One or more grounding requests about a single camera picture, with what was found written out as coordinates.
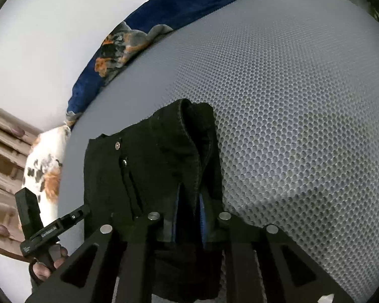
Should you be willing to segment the left hand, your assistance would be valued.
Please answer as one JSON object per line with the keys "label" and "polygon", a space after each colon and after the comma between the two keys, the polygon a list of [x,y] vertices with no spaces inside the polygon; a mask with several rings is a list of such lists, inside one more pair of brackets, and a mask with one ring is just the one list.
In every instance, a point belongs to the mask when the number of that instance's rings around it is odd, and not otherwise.
{"label": "left hand", "polygon": [[[53,260],[53,267],[59,269],[68,258],[67,250],[60,244],[56,244],[49,249],[50,257]],[[40,281],[46,281],[53,273],[45,263],[38,260],[33,264],[33,273]]]}

